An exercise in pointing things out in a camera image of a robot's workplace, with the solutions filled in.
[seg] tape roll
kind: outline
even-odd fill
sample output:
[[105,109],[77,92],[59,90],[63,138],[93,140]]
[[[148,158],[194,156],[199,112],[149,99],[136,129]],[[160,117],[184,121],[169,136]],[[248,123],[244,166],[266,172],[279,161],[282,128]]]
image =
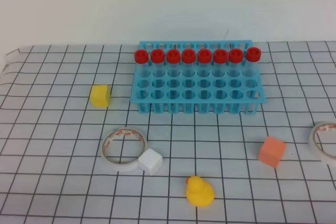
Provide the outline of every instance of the tape roll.
[[120,137],[124,137],[124,136],[134,136],[134,138],[139,139],[139,141],[141,141],[143,143],[143,149],[141,154],[139,155],[139,157],[142,155],[142,153],[144,153],[147,150],[147,140],[145,137],[143,137],[143,135],[134,129],[128,128],[128,127],[124,127],[124,128],[120,128],[117,129],[115,131],[113,131],[112,133],[110,133],[106,138],[103,138],[103,142],[102,142],[102,147],[101,147],[101,157],[103,160],[105,160],[107,163],[109,163],[114,170],[116,170],[117,172],[128,172],[130,170],[134,170],[137,169],[138,167],[138,159],[131,161],[131,162],[114,162],[111,160],[107,159],[107,149],[112,147],[112,142],[115,139],[120,139]]
[[310,150],[314,153],[314,155],[322,162],[336,166],[336,157],[332,156],[328,153],[325,153],[318,145],[316,141],[317,133],[323,131],[336,131],[336,123],[333,122],[322,122],[317,125],[311,130],[309,135],[309,147]]

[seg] test tube rack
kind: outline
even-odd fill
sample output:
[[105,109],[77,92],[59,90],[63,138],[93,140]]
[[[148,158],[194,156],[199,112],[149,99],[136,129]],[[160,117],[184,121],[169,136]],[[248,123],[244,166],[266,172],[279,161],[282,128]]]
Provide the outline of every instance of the test tube rack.
[[[166,54],[170,49],[182,51],[187,48],[197,52],[203,48],[209,49],[212,53],[222,48],[228,52],[233,48],[240,48],[244,52],[252,47],[251,40],[232,41],[141,41],[139,49],[150,52],[161,48]],[[213,111],[222,114],[228,111],[230,114],[237,114],[243,111],[245,114],[255,114],[259,105],[266,102],[260,73],[257,69],[253,77],[243,75],[242,69],[237,77],[230,77],[227,73],[222,77],[212,75],[212,67],[207,77],[200,77],[197,74],[197,58],[195,63],[195,74],[192,77],[185,77],[182,74],[183,63],[180,63],[180,75],[170,77],[168,65],[165,64],[165,75],[155,77],[153,72],[148,77],[141,78],[138,69],[135,68],[131,103],[138,106],[139,113],[149,113],[151,106],[154,113],[208,113]]]

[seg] toy duck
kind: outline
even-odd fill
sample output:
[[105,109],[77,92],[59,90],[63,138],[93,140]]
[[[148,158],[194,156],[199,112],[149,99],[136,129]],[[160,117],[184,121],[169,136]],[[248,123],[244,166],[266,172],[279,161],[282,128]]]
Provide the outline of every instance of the toy duck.
[[214,201],[215,194],[212,186],[198,176],[186,179],[186,196],[189,203],[195,207],[207,207]]

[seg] orange cube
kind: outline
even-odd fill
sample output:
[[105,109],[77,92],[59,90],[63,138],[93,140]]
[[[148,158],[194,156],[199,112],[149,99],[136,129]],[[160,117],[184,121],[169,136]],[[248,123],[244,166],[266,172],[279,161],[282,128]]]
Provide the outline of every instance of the orange cube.
[[277,168],[285,149],[285,143],[268,136],[260,149],[258,159],[267,165]]

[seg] yellow block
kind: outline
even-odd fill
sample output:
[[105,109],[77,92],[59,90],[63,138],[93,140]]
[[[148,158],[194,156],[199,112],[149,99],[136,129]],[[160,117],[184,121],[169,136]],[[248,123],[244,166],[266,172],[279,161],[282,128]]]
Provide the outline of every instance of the yellow block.
[[107,85],[93,85],[90,100],[94,107],[108,107],[110,104],[110,90]]

